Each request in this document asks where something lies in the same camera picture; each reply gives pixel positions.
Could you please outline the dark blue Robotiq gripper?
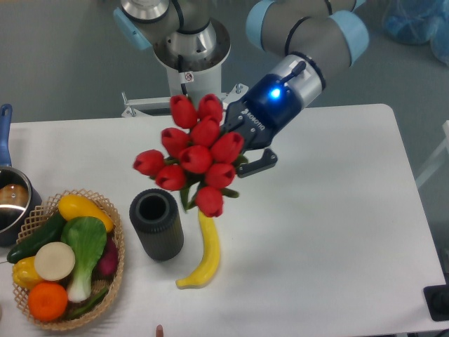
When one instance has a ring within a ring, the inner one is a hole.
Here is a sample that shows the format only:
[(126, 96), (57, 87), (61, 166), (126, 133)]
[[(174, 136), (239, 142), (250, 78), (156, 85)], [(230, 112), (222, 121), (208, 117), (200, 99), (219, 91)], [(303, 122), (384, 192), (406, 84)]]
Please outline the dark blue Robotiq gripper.
[[(293, 78), (293, 75), (264, 76), (242, 98), (228, 105), (222, 130), (239, 133), (244, 139), (244, 151), (271, 145), (274, 136), (302, 110), (302, 101), (289, 87)], [(265, 148), (258, 160), (241, 164), (237, 176), (246, 178), (266, 171), (275, 167), (277, 161), (277, 155)]]

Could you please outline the fingertip at bottom edge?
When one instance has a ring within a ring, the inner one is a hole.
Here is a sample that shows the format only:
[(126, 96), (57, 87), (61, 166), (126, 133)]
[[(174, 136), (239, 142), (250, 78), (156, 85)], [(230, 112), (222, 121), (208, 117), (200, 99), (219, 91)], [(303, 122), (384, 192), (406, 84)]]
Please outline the fingertip at bottom edge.
[(159, 324), (159, 325), (156, 327), (155, 336), (156, 336), (156, 337), (164, 337), (163, 326), (162, 326), (161, 324)]

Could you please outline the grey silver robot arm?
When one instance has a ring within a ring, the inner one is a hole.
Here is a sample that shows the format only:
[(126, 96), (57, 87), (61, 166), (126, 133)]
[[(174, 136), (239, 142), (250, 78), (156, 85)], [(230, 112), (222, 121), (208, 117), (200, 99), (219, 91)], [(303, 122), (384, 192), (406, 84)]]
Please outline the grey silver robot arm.
[(246, 177), (273, 167), (274, 136), (312, 103), (333, 77), (365, 52), (369, 34), (355, 10), (359, 1), (260, 1), (246, 19), (254, 46), (281, 58), (254, 86), (222, 91), (222, 64), (231, 44), (207, 1), (122, 1), (116, 25), (137, 49), (151, 48), (166, 68), (171, 95), (197, 103), (208, 93), (224, 108), (225, 131), (240, 133), (244, 150), (261, 159), (237, 168)]

